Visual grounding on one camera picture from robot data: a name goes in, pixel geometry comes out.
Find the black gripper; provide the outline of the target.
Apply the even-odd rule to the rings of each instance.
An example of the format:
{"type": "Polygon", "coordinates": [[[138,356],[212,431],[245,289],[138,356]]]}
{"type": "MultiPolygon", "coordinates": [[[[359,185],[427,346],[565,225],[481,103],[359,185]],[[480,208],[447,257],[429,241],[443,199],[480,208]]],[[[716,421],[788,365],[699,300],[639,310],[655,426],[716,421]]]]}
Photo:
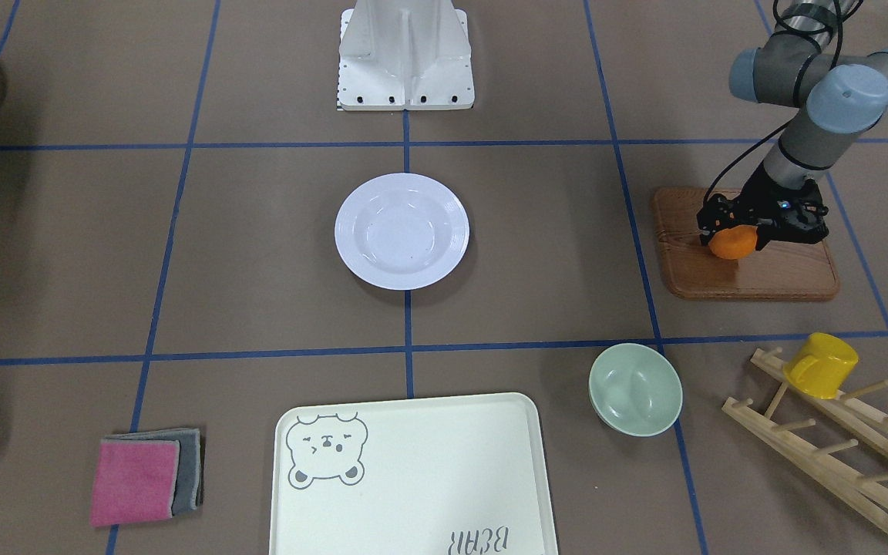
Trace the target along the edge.
{"type": "Polygon", "coordinates": [[[825,222],[829,208],[814,179],[804,179],[799,189],[790,189],[767,172],[755,171],[733,199],[714,189],[706,190],[695,217],[702,245],[715,241],[720,231],[743,225],[757,228],[756,251],[772,241],[817,244],[829,235],[825,222]]]}

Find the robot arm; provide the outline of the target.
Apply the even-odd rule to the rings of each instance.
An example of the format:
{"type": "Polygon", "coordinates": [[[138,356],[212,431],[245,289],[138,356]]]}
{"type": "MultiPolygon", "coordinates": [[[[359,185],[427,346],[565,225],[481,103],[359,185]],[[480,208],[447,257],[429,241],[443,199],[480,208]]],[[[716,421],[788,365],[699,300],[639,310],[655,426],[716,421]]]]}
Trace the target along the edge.
{"type": "Polygon", "coordinates": [[[888,49],[829,52],[843,44],[843,24],[857,9],[856,1],[793,1],[774,11],[768,41],[734,60],[734,97],[797,113],[774,130],[775,145],[736,197],[706,190],[695,220],[713,256],[739,260],[774,241],[828,236],[818,180],[888,113],[888,49]]]}

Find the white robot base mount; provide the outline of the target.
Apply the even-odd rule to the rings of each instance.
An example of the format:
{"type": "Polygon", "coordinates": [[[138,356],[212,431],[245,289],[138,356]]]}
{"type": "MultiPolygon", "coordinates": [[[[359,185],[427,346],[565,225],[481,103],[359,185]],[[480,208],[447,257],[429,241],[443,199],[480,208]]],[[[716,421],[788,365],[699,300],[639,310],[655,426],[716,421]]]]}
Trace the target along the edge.
{"type": "Polygon", "coordinates": [[[476,101],[468,15],[451,1],[357,1],[341,12],[336,106],[463,110],[476,101]]]}

